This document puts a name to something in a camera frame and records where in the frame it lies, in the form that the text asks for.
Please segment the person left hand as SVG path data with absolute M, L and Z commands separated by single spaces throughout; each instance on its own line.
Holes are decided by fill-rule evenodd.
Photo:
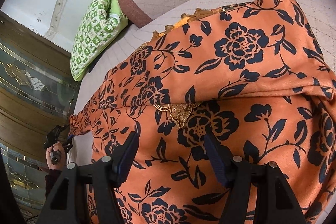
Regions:
M 49 170 L 62 170 L 66 165 L 64 147 L 59 141 L 46 149 L 46 161 Z

